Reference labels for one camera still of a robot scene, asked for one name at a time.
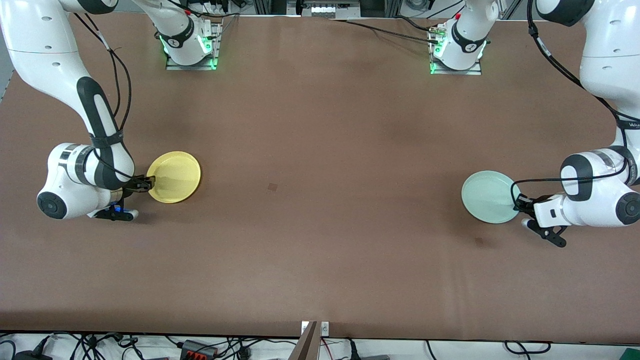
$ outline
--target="table surface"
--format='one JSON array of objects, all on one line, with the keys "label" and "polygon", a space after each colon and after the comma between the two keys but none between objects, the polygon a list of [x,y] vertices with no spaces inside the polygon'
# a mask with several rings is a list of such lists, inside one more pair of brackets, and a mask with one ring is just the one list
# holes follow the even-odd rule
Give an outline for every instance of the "table surface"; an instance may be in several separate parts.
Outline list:
[{"label": "table surface", "polygon": [[[113,103],[109,56],[73,21]],[[179,204],[130,198],[133,223],[46,218],[49,151],[88,138],[16,76],[0,106],[0,329],[295,336],[315,319],[332,336],[640,342],[637,228],[572,227],[559,249],[460,201],[476,171],[556,176],[612,141],[525,23],[496,23],[482,76],[437,76],[424,44],[326,19],[240,18],[210,72],[163,70],[144,15],[97,21],[132,74],[138,172],[187,151],[202,183]],[[584,31],[540,29],[577,70]]]}]

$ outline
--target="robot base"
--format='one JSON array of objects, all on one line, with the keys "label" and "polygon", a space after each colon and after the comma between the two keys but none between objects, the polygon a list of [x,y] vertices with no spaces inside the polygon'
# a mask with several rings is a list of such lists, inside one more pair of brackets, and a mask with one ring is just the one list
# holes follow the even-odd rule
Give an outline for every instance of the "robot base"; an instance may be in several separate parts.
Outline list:
[{"label": "robot base", "polygon": [[207,37],[211,37],[211,40],[203,40],[202,46],[204,49],[209,50],[211,48],[211,52],[202,58],[202,60],[198,61],[193,65],[179,65],[175,61],[171,59],[171,57],[166,54],[166,70],[216,70],[218,68],[218,57],[220,56],[220,41],[222,40],[222,24],[220,23],[212,23],[211,24],[211,32],[209,34],[205,34]]},{"label": "robot base", "polygon": [[480,60],[477,60],[476,63],[467,70],[454,70],[450,67],[447,67],[438,59],[435,54],[439,53],[443,49],[443,39],[447,32],[442,26],[444,24],[440,24],[437,27],[437,31],[432,33],[431,31],[427,32],[427,38],[430,40],[437,40],[440,44],[429,44],[429,72],[431,74],[449,74],[449,75],[482,75],[482,70],[480,67]]}]

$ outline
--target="robot logo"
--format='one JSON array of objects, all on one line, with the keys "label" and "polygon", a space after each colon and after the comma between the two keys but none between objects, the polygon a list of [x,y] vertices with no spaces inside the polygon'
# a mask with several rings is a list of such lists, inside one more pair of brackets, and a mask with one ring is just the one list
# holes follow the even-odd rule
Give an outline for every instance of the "robot logo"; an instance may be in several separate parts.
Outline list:
[{"label": "robot logo", "polygon": [[171,39],[167,40],[166,42],[171,47],[179,47],[180,46],[180,42],[178,40],[174,39],[174,38],[171,38]]}]

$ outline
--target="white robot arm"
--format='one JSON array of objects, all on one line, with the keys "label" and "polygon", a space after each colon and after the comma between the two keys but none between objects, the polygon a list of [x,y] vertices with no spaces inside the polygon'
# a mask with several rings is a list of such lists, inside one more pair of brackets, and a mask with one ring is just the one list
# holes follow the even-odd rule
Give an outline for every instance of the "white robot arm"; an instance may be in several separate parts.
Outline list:
[{"label": "white robot arm", "polygon": [[433,56],[450,69],[471,68],[482,55],[486,37],[498,14],[495,0],[466,0],[459,16],[438,26],[446,33],[440,51]]},{"label": "white robot arm", "polygon": [[640,0],[538,0],[536,6],[549,21],[584,25],[580,82],[617,107],[618,128],[611,146],[565,159],[560,177],[581,179],[562,181],[564,193],[535,200],[520,196],[516,204],[532,216],[523,225],[564,242],[554,227],[633,224],[640,219],[640,194],[630,188],[640,183]]},{"label": "white robot arm", "polygon": [[[136,2],[149,14],[171,57],[181,65],[200,61],[210,50],[198,38],[204,20],[192,19],[166,0]],[[33,88],[75,110],[89,132],[91,145],[63,143],[47,161],[47,180],[37,197],[49,217],[81,215],[132,220],[114,204],[132,192],[149,190],[151,179],[134,177],[134,162],[124,145],[100,85],[91,78],[78,54],[70,12],[112,12],[117,0],[0,0],[0,24],[13,66]]]},{"label": "white robot arm", "polygon": [[[65,143],[51,152],[38,206],[46,215],[60,219],[105,208],[113,197],[111,192],[120,191],[133,176],[134,163],[102,88],[78,55],[67,12],[110,12],[115,4],[101,0],[2,0],[0,6],[15,70],[33,88],[74,109],[93,143],[93,147]],[[96,153],[104,161],[99,161]]]}]

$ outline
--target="yellow plate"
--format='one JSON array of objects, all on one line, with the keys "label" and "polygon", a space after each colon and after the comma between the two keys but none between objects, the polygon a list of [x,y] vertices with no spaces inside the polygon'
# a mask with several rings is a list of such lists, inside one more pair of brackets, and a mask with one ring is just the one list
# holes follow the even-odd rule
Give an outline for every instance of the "yellow plate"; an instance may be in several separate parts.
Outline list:
[{"label": "yellow plate", "polygon": [[156,184],[149,194],[159,202],[173,204],[196,191],[200,184],[200,164],[186,152],[167,152],[151,164],[147,176],[156,177]]}]

